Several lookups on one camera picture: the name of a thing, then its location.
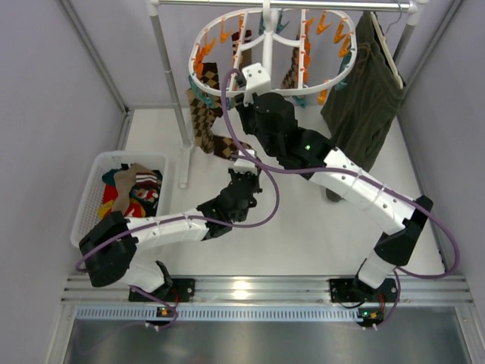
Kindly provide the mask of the brown tan argyle sock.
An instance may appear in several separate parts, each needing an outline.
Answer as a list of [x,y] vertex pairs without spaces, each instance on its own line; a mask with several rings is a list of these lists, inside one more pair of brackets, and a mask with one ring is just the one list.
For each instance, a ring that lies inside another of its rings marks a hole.
[[194,143],[204,153],[213,153],[214,134],[212,127],[216,118],[221,117],[223,114],[220,99],[216,98],[216,107],[210,108],[203,101],[196,98],[192,89],[186,91],[186,96],[189,102]]

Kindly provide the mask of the dark brown argyle sock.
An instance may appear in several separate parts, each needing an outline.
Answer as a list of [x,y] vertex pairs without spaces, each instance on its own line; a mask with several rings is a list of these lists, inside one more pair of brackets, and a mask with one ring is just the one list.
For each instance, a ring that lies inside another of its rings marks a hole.
[[202,76],[200,80],[213,89],[220,89],[218,67],[216,62],[204,62],[202,64]]

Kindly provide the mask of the tan sock maroon white stripes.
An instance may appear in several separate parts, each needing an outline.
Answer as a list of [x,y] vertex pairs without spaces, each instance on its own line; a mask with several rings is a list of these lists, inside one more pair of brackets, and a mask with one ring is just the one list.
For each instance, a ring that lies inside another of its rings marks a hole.
[[130,191],[135,187],[142,190],[156,190],[161,186],[161,178],[145,166],[133,163],[127,170],[122,170],[114,175],[117,198],[112,206],[112,211],[122,212],[130,205]]

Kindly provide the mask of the brown orange argyle sock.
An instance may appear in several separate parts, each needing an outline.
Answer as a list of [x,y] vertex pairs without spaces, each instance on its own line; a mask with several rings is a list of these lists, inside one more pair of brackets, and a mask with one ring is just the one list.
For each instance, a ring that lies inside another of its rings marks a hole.
[[239,154],[239,148],[230,137],[214,135],[213,154],[226,160],[234,160]]

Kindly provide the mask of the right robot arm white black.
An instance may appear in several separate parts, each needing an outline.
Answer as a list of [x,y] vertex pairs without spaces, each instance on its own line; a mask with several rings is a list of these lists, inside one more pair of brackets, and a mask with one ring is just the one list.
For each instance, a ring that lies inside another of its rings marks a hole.
[[361,295],[374,295],[395,268],[407,265],[433,201],[426,196],[399,199],[354,163],[333,142],[298,125],[293,104],[278,93],[235,98],[244,133],[253,135],[266,155],[286,171],[336,193],[371,217],[382,234],[354,278]]

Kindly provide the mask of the pile of socks in basket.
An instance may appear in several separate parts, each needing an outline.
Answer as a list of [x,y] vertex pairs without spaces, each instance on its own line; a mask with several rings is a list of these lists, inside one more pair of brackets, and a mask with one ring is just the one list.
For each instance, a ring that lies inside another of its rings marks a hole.
[[[114,175],[119,171],[127,170],[131,165],[122,165],[121,168],[111,169],[102,175],[102,182],[105,184],[105,190],[102,197],[102,205],[98,208],[98,216],[100,219],[106,218],[113,212],[112,206],[117,198]],[[130,205],[128,209],[125,213],[121,212],[124,217],[146,218],[156,215],[163,176],[158,170],[152,171],[161,178],[161,186],[156,190],[142,190],[134,187],[130,191]]]

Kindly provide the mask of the white oval clip hanger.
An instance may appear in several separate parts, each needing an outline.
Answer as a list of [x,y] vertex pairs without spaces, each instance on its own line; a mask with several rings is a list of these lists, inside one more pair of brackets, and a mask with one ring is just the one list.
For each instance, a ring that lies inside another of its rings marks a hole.
[[[285,8],[244,8],[205,25],[189,57],[189,85],[193,95],[210,108],[217,99],[274,92],[303,105],[315,95],[325,105],[332,89],[344,84],[357,59],[356,26],[347,13],[324,9],[320,18],[302,9],[290,37],[282,19]],[[330,54],[342,64],[335,74],[320,77],[311,36],[334,30]]]

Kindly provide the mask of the white clothes hanger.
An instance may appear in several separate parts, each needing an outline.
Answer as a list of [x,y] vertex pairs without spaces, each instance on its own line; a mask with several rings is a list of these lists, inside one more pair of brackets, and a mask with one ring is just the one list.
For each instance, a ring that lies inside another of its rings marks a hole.
[[374,34],[376,36],[376,42],[378,47],[378,53],[380,54],[383,65],[383,74],[386,76],[390,82],[397,87],[399,90],[404,90],[405,83],[402,79],[396,63],[393,60],[393,56],[390,53],[390,49],[387,45],[386,37],[383,33],[382,27],[377,19],[377,15],[374,11],[370,12],[371,23],[374,29]]

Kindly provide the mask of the tan striped sock inner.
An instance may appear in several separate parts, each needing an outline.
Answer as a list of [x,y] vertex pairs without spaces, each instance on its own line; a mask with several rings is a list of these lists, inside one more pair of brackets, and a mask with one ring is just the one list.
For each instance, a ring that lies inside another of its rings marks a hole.
[[[240,34],[239,32],[235,32],[231,36],[232,39],[232,47],[233,47],[233,60],[236,60],[236,53],[238,51],[240,44],[246,44],[252,41],[252,31],[246,30],[244,39],[240,42]],[[244,67],[250,65],[252,63],[252,50],[251,49],[243,49],[240,53],[239,57],[239,69],[242,70]]]

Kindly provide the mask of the olive green hanging garment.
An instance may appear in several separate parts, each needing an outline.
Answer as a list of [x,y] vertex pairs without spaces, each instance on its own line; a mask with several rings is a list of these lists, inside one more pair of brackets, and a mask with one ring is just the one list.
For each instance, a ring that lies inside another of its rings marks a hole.
[[370,11],[355,28],[357,56],[345,86],[335,86],[321,110],[333,143],[369,172],[405,96],[383,74]]

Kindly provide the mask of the white laundry basket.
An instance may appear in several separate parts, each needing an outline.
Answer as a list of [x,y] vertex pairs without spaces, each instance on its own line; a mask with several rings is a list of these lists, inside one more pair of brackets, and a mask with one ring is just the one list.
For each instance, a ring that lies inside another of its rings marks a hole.
[[78,248],[81,239],[99,222],[98,208],[102,205],[105,184],[102,175],[122,165],[139,163],[148,169],[158,170],[163,177],[171,178],[170,159],[160,152],[113,151],[102,152],[95,157],[84,187],[83,194],[70,234],[71,245]]

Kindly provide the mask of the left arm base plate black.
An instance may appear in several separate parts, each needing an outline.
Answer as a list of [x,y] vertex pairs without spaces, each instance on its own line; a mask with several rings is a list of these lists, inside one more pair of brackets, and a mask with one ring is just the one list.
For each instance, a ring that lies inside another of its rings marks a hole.
[[[195,294],[196,280],[192,278],[173,278],[173,284],[170,289],[155,291],[152,296],[157,297],[166,303],[188,303]],[[128,296],[129,302],[153,302],[152,299],[141,293],[130,291]]]

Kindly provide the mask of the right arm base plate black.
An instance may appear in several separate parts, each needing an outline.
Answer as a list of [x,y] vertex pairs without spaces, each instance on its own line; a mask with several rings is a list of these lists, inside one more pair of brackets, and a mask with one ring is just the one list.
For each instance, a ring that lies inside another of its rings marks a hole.
[[398,293],[396,280],[386,278],[378,288],[372,288],[357,278],[332,278],[329,280],[333,303],[385,303],[395,301]]

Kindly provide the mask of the clothes rack metal frame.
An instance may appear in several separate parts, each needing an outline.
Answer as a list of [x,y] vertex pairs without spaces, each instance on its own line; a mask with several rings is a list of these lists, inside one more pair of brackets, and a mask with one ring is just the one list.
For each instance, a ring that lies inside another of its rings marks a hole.
[[[307,33],[305,32],[307,24],[310,20],[306,18],[306,14],[311,9],[321,9],[325,13],[330,12],[340,17],[341,21],[346,24],[349,28],[349,33],[353,47],[356,47],[356,35],[355,35],[355,25],[353,21],[347,17],[346,10],[351,11],[382,11],[382,12],[398,12],[400,14],[407,14],[408,19],[406,21],[405,29],[402,32],[401,39],[396,48],[393,56],[394,62],[398,61],[400,53],[407,46],[409,38],[417,26],[418,21],[421,18],[421,14],[427,4],[426,1],[407,1],[401,2],[397,1],[395,3],[379,3],[379,2],[344,2],[344,1],[187,1],[188,5],[206,5],[206,6],[230,6],[239,7],[238,11],[232,11],[230,13],[221,15],[220,17],[214,19],[205,28],[203,28],[196,40],[192,51],[190,53],[190,59],[188,63],[189,68],[189,81],[195,86],[196,91],[201,91],[213,96],[222,96],[222,92],[216,89],[212,89],[206,86],[199,80],[200,65],[203,62],[203,58],[210,53],[214,46],[214,41],[209,43],[200,42],[205,39],[206,33],[210,31],[213,27],[217,25],[223,26],[224,22],[230,18],[237,17],[239,24],[239,34],[240,42],[243,41],[247,17],[250,14],[261,13],[264,24],[263,33],[258,36],[255,40],[240,44],[238,51],[236,53],[236,60],[233,61],[233,66],[239,67],[239,57],[243,49],[250,49],[259,43],[263,44],[262,51],[262,62],[263,67],[266,71],[270,72],[272,67],[273,59],[273,46],[275,42],[283,44],[289,47],[298,47],[299,51],[304,50],[305,40],[303,36]],[[189,138],[189,134],[186,128],[186,122],[183,118],[183,112],[180,104],[179,94],[177,92],[177,86],[174,79],[173,71],[171,69],[171,63],[168,55],[167,46],[164,39],[164,34],[161,26],[161,21],[159,18],[159,7],[163,5],[163,1],[147,1],[146,6],[149,14],[150,21],[152,23],[152,29],[155,34],[155,40],[158,47],[158,52],[161,57],[161,62],[164,68],[165,78],[167,81],[167,87],[171,96],[171,101],[174,108],[174,114],[179,127],[180,136],[182,144],[180,147],[180,160],[179,160],[179,180],[178,186],[181,189],[186,189],[189,184],[189,167],[190,158],[193,148],[193,141]],[[277,22],[275,21],[276,16],[279,13],[299,9],[301,11],[301,19],[299,25],[299,38],[297,40],[290,40],[283,38],[277,34]],[[299,80],[298,86],[295,89],[276,89],[275,91],[283,96],[307,96],[315,93],[322,93],[325,90],[330,89],[332,86],[336,85],[338,82],[342,81],[350,72],[350,67],[355,63],[356,56],[353,55],[348,63],[348,66],[337,74],[334,78],[325,81],[317,86],[305,86],[302,85],[302,79]],[[299,56],[299,76],[303,74],[303,54]]]

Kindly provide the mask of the aluminium mounting rail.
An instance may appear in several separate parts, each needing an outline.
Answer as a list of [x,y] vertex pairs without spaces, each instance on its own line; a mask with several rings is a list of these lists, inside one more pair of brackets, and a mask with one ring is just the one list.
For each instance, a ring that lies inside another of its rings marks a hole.
[[[191,303],[304,303],[330,302],[331,276],[197,276]],[[449,276],[437,281],[401,275],[401,302],[410,306],[454,306],[474,302],[464,277]],[[63,303],[125,303],[128,287],[113,284],[93,288],[83,275],[67,279]]]

